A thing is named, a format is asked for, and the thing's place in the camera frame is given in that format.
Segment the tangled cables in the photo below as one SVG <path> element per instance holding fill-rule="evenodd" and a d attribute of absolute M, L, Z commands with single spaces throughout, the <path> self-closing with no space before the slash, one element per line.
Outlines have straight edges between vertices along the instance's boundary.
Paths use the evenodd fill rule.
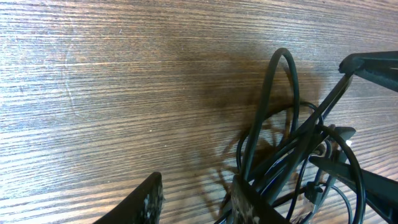
<path fill-rule="evenodd" d="M 281 56 L 286 58 L 286 61 L 289 65 L 294 96 L 293 103 L 291 105 L 285 105 L 275 111 L 268 111 L 272 81 L 274 79 L 277 64 Z M 358 161 L 355 158 L 351 148 L 347 146 L 347 139 L 343 139 L 340 133 L 333 129 L 334 126 L 328 128 L 323 125 L 324 120 L 332 108 L 336 105 L 340 97 L 344 94 L 351 83 L 351 80 L 352 74 L 344 75 L 343 78 L 336 84 L 334 89 L 332 89 L 330 94 L 324 99 L 321 105 L 316 107 L 310 102 L 300 101 L 297 71 L 293 57 L 287 49 L 278 49 L 273 54 L 271 61 L 269 62 L 266 76 L 262 84 L 261 100 L 256 111 L 254 122 L 250 130 L 245 131 L 242 135 L 242 138 L 238 142 L 238 147 L 236 150 L 236 166 L 239 171 L 239 176 L 246 182 L 252 181 L 251 187 L 255 189 L 261 198 L 269 205 L 272 205 L 275 208 L 285 202 L 288 202 L 289 200 L 292 201 L 286 216 L 287 221 L 290 221 L 292 217 L 298 196 L 306 191 L 308 192 L 314 190 L 315 188 L 319 189 L 319 186 L 324 186 L 325 189 L 323 193 L 320 194 L 319 200 L 315 202 L 314 211 L 310 212 L 299 223 L 308 222 L 314 216 L 314 214 L 316 214 L 317 210 L 321 207 L 323 201 L 326 199 L 330 189 L 337 191 L 343 197 L 348 209 L 349 224 L 362 223 L 363 221 L 366 196 L 364 180 Z M 311 108 L 313 113 L 300 127 L 297 127 L 300 106 L 307 106 Z M 277 150 L 268 159 L 263 160 L 256 167 L 252 167 L 254 152 L 256 150 L 257 140 L 259 138 L 263 122 L 269 119 L 272 115 L 280 113 L 281 111 L 287 110 L 289 108 L 293 108 L 293 118 L 288 137 L 282 138 L 277 146 Z M 242 147 L 245 141 L 246 147 L 243 154 L 243 160 L 241 160 Z M 341 148 L 341 151 L 337 152 L 339 161 L 345 162 L 345 160 L 348 159 L 349 163 L 351 164 L 350 166 L 353 179 L 355 180 L 357 194 L 354 218 L 352 218 L 352 209 L 349 205 L 348 199 L 340 189 L 334 186 L 336 179 L 334 179 L 332 176 L 329 176 L 326 182 L 320 182 L 322 171 L 318 170 L 315 180 L 312 182 L 313 185 L 301 187 L 301 182 L 308 159 L 314 154 L 320 154 L 317 152 L 317 149 L 321 143 L 324 142 L 326 144 L 324 156 L 328 159 L 332 158 L 332 148 L 330 141 L 336 142 Z M 277 198 L 293 171 L 302 162 L 303 164 L 298 175 L 295 191 Z M 216 223 L 223 223 L 226 221 L 229 214 L 231 214 L 230 210 L 224 212 L 223 216 Z"/>

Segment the black wire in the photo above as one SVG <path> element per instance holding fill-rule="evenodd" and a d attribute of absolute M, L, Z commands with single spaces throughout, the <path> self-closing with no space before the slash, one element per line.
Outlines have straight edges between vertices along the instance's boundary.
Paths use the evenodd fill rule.
<path fill-rule="evenodd" d="M 323 186 L 326 186 L 326 183 L 321 182 L 320 183 Z M 353 209 L 351 208 L 351 204 L 349 203 L 349 200 L 347 196 L 336 186 L 332 185 L 331 188 L 335 190 L 340 196 L 343 198 L 344 203 L 346 204 L 347 207 L 347 212 L 348 212 L 348 224 L 352 224 L 353 222 Z"/>
<path fill-rule="evenodd" d="M 323 186 L 328 186 L 328 183 L 324 183 L 324 182 L 320 182 L 321 185 Z M 353 209 L 351 208 L 351 204 L 349 203 L 349 199 L 347 198 L 347 196 L 336 186 L 332 185 L 330 186 L 333 190 L 335 190 L 340 196 L 341 198 L 343 198 L 344 203 L 346 204 L 347 207 L 347 212 L 348 212 L 348 224 L 352 224 L 353 222 Z M 310 221 L 310 219 L 314 216 L 313 212 L 310 212 L 301 222 L 300 224 L 304 224 L 308 221 Z"/>
<path fill-rule="evenodd" d="M 315 106 L 313 103 L 307 102 L 307 101 L 301 101 L 300 105 L 301 106 L 307 106 L 307 107 L 309 107 L 310 109 L 312 109 L 314 111 L 317 109 L 317 106 Z M 285 110 L 287 110 L 289 108 L 292 108 L 292 107 L 294 107 L 294 105 L 281 106 L 280 108 L 278 108 L 278 109 L 276 109 L 274 111 L 271 111 L 270 113 L 267 113 L 262 122 L 264 122 L 265 120 L 267 120 L 270 117 L 274 116 L 275 114 L 280 113 L 282 111 L 285 111 Z M 323 124 L 323 117 L 322 116 L 319 117 L 318 124 Z M 244 141 L 246 140 L 246 138 L 249 135 L 249 131 L 250 131 L 250 129 L 248 129 L 245 132 L 243 132 L 242 137 L 240 138 L 240 140 L 238 142 L 238 145 L 236 146 L 236 167 L 238 168 L 238 172 L 240 172 L 240 170 L 241 170 L 242 146 L 243 146 Z"/>
<path fill-rule="evenodd" d="M 339 146 L 344 151 L 349 160 L 352 171 L 352 177 L 355 181 L 355 187 L 356 187 L 356 209 L 355 209 L 355 216 L 353 223 L 355 224 L 362 223 L 363 216 L 365 214 L 366 195 L 365 195 L 364 179 L 362 176 L 362 171 L 359 166 L 358 160 L 356 159 L 354 152 L 351 150 L 351 148 L 347 146 L 344 139 L 340 135 L 338 135 L 336 131 L 320 125 L 316 125 L 316 128 L 319 129 L 320 131 L 325 132 L 331 138 L 333 138 L 337 142 L 337 144 L 339 144 Z"/>
<path fill-rule="evenodd" d="M 296 126 L 299 120 L 299 111 L 300 111 L 299 80 L 297 78 L 297 71 L 293 60 L 293 56 L 290 54 L 290 52 L 287 49 L 280 48 L 276 50 L 275 53 L 272 55 L 271 60 L 268 64 L 266 77 L 264 79 L 264 82 L 262 83 L 260 103 L 256 111 L 256 116 L 254 118 L 253 125 L 251 126 L 248 135 L 248 141 L 246 143 L 245 153 L 243 156 L 243 162 L 240 170 L 240 174 L 244 180 L 247 180 L 249 177 L 253 155 L 256 149 L 257 140 L 262 127 L 262 122 L 268 110 L 268 101 L 271 94 L 272 81 L 275 76 L 275 71 L 279 59 L 282 55 L 286 58 L 286 61 L 289 65 L 290 75 L 292 77 L 292 83 L 293 83 L 294 110 L 293 110 L 292 127 L 290 132 L 292 133 L 296 130 Z"/>
<path fill-rule="evenodd" d="M 293 200 L 292 200 L 292 203 L 290 204 L 290 208 L 289 208 L 289 211 L 287 212 L 287 216 L 286 216 L 287 221 L 290 221 L 290 219 L 292 218 L 294 207 L 296 206 L 297 198 L 299 197 L 301 181 L 303 180 L 304 170 L 305 170 L 305 166 L 307 165 L 307 162 L 308 162 L 308 157 L 304 160 L 303 165 L 301 166 L 300 173 L 298 175 L 296 187 L 294 189 Z"/>
<path fill-rule="evenodd" d="M 286 105 L 283 108 L 275 110 L 271 113 L 270 112 L 266 113 L 268 108 L 269 96 L 271 93 L 272 81 L 274 79 L 277 64 L 282 55 L 286 58 L 286 61 L 289 64 L 289 70 L 292 76 L 292 83 L 293 83 L 294 103 L 292 105 Z M 264 196 L 264 198 L 262 199 L 268 201 L 269 203 L 272 203 L 273 206 L 274 205 L 278 206 L 278 204 L 284 203 L 284 200 L 290 200 L 289 198 L 291 197 L 293 198 L 292 204 L 290 205 L 289 212 L 287 215 L 288 220 L 291 219 L 298 195 L 303 192 L 303 188 L 300 188 L 300 186 L 303 178 L 303 173 L 305 172 L 305 166 L 308 162 L 309 154 L 311 153 L 310 150 L 312 150 L 315 144 L 318 144 L 320 142 L 315 142 L 314 144 L 312 143 L 312 145 L 308 144 L 312 140 L 313 134 L 318 134 L 321 133 L 322 131 L 323 131 L 322 141 L 325 140 L 327 136 L 333 138 L 341 146 L 342 150 L 345 152 L 347 158 L 350 161 L 351 168 L 353 171 L 353 178 L 356 183 L 356 193 L 357 193 L 357 201 L 356 201 L 357 209 L 355 211 L 355 216 L 352 223 L 355 224 L 361 223 L 363 220 L 366 197 L 364 191 L 363 177 L 358 161 L 356 160 L 352 150 L 345 144 L 344 140 L 342 140 L 342 138 L 336 132 L 323 126 L 324 118 L 326 118 L 327 114 L 331 111 L 336 102 L 340 99 L 345 90 L 348 88 L 351 79 L 352 76 L 346 74 L 332 89 L 331 93 L 325 98 L 325 100 L 322 102 L 319 108 L 317 108 L 315 105 L 309 102 L 300 102 L 297 72 L 295 69 L 294 60 L 287 49 L 278 49 L 273 54 L 271 61 L 269 62 L 269 66 L 266 72 L 266 77 L 262 85 L 261 100 L 259 103 L 259 107 L 256 111 L 256 117 L 254 119 L 254 122 L 250 130 L 246 131 L 238 142 L 236 150 L 236 165 L 241 177 L 244 180 L 249 182 L 254 179 L 253 183 L 254 187 L 256 187 L 256 184 L 260 182 L 260 185 L 264 184 L 267 188 L 268 183 L 270 183 L 269 189 L 265 189 L 268 190 L 268 192 L 266 192 L 265 190 L 263 191 L 263 193 L 266 194 L 267 197 Z M 307 119 L 306 122 L 304 122 L 303 125 L 301 125 L 301 127 L 297 129 L 300 105 L 309 106 L 311 109 L 314 110 L 314 113 L 312 113 L 309 119 Z M 283 110 L 289 109 L 291 107 L 293 107 L 294 110 L 293 110 L 293 119 L 292 119 L 292 125 L 290 127 L 289 138 L 287 140 L 284 140 L 284 138 L 282 138 L 281 142 L 277 146 L 276 153 L 274 153 L 271 156 L 271 158 L 262 161 L 257 167 L 253 169 L 253 171 L 251 171 L 252 159 L 254 156 L 254 151 L 256 149 L 259 133 L 262 128 L 262 123 L 266 119 L 270 118 L 272 115 L 279 113 Z M 314 124 L 316 122 L 316 119 L 319 119 L 319 123 L 318 125 L 316 125 L 316 129 L 314 131 Z M 246 143 L 243 160 L 241 161 L 242 146 L 246 138 L 248 140 Z M 325 142 L 327 147 L 326 156 L 330 157 L 331 153 L 330 142 L 328 142 L 327 140 Z M 280 164 L 281 162 L 280 158 L 283 157 L 286 153 L 288 153 L 292 149 L 295 149 L 292 154 L 293 157 L 289 159 L 289 161 L 286 161 L 285 160 L 286 158 L 284 158 L 282 160 L 283 164 Z M 283 187 L 281 185 L 285 183 L 285 179 L 290 175 L 290 172 L 295 167 L 298 166 L 299 162 L 301 162 L 303 158 L 305 159 L 299 174 L 295 192 L 292 192 L 291 194 L 285 195 L 282 198 L 275 200 L 277 194 L 280 192 L 280 190 Z M 320 174 L 321 174 L 320 172 L 321 171 L 319 170 L 316 176 L 317 182 L 320 179 Z M 333 186 L 332 183 L 326 183 L 325 186 L 329 188 L 331 187 L 335 190 L 337 189 L 335 186 Z M 227 211 L 216 223 L 221 223 L 225 221 L 230 213 L 231 210 Z M 314 214 L 311 212 L 306 216 L 305 219 L 308 221 L 309 219 L 312 218 L 313 215 Z M 349 219 L 351 222 L 352 214 L 349 214 Z"/>

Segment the wooden table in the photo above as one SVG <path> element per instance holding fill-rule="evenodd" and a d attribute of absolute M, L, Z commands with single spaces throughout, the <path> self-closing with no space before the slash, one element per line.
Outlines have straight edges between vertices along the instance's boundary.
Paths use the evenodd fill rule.
<path fill-rule="evenodd" d="M 5 0 L 0 15 L 0 223 L 93 222 L 153 171 L 161 223 L 211 223 L 276 49 L 291 51 L 315 104 L 348 54 L 398 50 L 393 0 Z M 271 106 L 291 100 L 282 65 Z M 361 167 L 394 180 L 397 100 L 355 77 L 326 121 L 355 127 Z M 370 208 L 365 219 L 381 222 Z M 332 192 L 314 223 L 346 222 Z"/>

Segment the black plastic part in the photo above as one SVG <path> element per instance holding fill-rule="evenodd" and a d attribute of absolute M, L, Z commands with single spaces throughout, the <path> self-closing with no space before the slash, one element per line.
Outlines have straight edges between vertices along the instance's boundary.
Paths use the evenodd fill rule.
<path fill-rule="evenodd" d="M 351 169 L 348 164 L 335 163 L 319 157 L 310 158 L 310 162 L 336 177 L 352 190 L 356 190 Z M 362 170 L 366 186 L 366 203 L 386 222 L 398 223 L 398 182 Z"/>
<path fill-rule="evenodd" d="M 330 135 L 330 137 L 333 138 L 337 142 L 337 144 L 341 147 L 341 150 L 346 154 L 349 160 L 350 163 L 349 167 L 353 174 L 353 180 L 355 182 L 355 187 L 356 187 L 355 191 L 356 209 L 355 209 L 353 223 L 355 224 L 362 223 L 366 209 L 366 192 L 365 192 L 365 183 L 358 160 L 356 159 L 354 152 L 351 150 L 349 146 L 347 146 L 344 139 L 340 135 L 338 135 L 338 133 L 325 126 L 317 126 L 317 129 L 320 129 L 323 132 Z"/>
<path fill-rule="evenodd" d="M 343 151 L 335 150 L 335 151 L 333 151 L 333 154 L 331 155 L 331 159 L 332 159 L 332 161 L 335 161 L 335 162 L 344 163 L 344 162 L 347 161 L 347 156 L 346 156 L 346 154 Z M 318 172 L 317 172 L 317 176 L 320 176 L 321 172 L 322 172 L 322 170 L 319 169 Z M 319 180 L 320 180 L 319 177 L 315 178 L 315 182 L 317 184 L 319 183 Z M 325 190 L 323 191 L 321 202 L 319 203 L 319 205 L 317 207 L 315 207 L 313 212 L 310 212 L 305 217 L 305 219 L 304 219 L 304 221 L 302 223 L 308 222 L 318 212 L 318 209 L 322 206 L 323 202 L 326 200 L 326 198 L 327 198 L 327 196 L 329 194 L 329 191 L 330 191 L 330 189 L 333 188 L 335 182 L 336 182 L 336 178 L 333 177 L 332 175 L 330 175 L 328 180 L 326 181 Z"/>
<path fill-rule="evenodd" d="M 336 186 L 328 185 L 327 183 L 323 183 L 323 182 L 320 183 L 320 184 L 325 186 L 325 187 L 332 188 L 338 194 L 340 194 L 341 198 L 344 200 L 344 203 L 346 204 L 346 207 L 347 207 L 348 224 L 352 224 L 352 222 L 353 222 L 353 209 L 351 208 L 351 205 L 349 204 L 349 200 L 346 197 L 346 195 Z M 316 208 L 319 208 L 319 206 L 315 207 L 315 210 L 313 212 L 310 212 L 299 224 L 307 223 L 314 216 L 314 214 L 317 212 Z"/>
<path fill-rule="evenodd" d="M 335 127 L 335 131 L 344 139 L 344 141 L 349 140 L 356 132 L 352 127 Z"/>
<path fill-rule="evenodd" d="M 328 107 L 325 110 L 325 112 L 323 112 L 323 114 L 322 114 L 323 119 L 326 119 L 326 117 L 329 115 L 329 113 L 332 111 L 332 109 L 336 106 L 337 102 L 340 100 L 340 98 L 347 91 L 348 87 L 351 85 L 351 82 L 353 81 L 353 76 L 346 74 L 345 77 L 347 78 L 347 80 L 343 84 L 342 89 L 338 93 L 336 93 L 335 95 L 332 95 L 332 96 L 334 96 L 333 101 L 330 102 L 330 104 L 328 105 Z"/>
<path fill-rule="evenodd" d="M 95 224 L 156 224 L 159 222 L 162 202 L 162 175 L 159 172 L 154 172 L 120 202 L 118 206 L 97 220 Z"/>
<path fill-rule="evenodd" d="M 234 176 L 231 199 L 235 223 L 289 223 L 266 201 L 262 200 L 260 195 L 240 175 Z"/>
<path fill-rule="evenodd" d="M 398 51 L 351 54 L 340 63 L 339 72 L 355 74 L 398 92 Z"/>
<path fill-rule="evenodd" d="M 305 189 L 304 196 L 314 205 L 319 205 L 322 200 L 323 190 L 319 185 L 310 181 L 307 183 L 307 188 Z"/>

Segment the wooden surface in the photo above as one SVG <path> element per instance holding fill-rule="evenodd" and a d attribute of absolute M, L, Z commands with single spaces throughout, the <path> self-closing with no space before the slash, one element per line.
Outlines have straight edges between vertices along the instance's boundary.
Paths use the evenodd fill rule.
<path fill-rule="evenodd" d="M 319 104 L 348 54 L 398 50 L 397 21 L 395 0 L 1 1 L 0 223 L 93 222 L 153 171 L 161 223 L 213 222 L 272 53 L 291 51 Z M 282 65 L 272 106 L 291 97 Z M 397 100 L 355 77 L 326 121 L 355 127 L 361 167 L 394 180 Z M 332 192 L 313 223 L 346 222 Z"/>

